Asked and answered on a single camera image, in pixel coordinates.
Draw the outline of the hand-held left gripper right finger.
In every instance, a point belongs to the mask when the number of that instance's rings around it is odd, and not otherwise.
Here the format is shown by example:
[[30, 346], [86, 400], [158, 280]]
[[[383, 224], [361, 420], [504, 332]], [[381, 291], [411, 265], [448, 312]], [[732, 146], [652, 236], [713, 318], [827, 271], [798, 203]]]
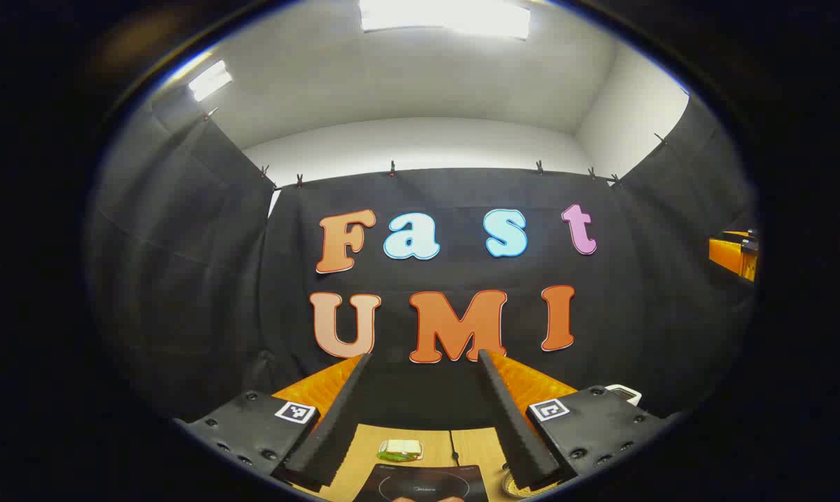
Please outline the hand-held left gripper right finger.
[[618, 465], [671, 425], [633, 403], [623, 386], [574, 390], [489, 350], [478, 353], [480, 387], [518, 488], [573, 484]]

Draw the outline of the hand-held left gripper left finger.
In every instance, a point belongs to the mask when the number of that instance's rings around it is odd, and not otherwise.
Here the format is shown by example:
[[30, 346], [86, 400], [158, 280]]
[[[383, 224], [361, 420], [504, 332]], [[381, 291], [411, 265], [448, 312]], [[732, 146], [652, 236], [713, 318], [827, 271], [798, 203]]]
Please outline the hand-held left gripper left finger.
[[359, 423], [356, 391], [372, 356], [350, 357], [274, 394], [246, 390], [205, 416], [175, 423], [258, 476], [330, 486]]

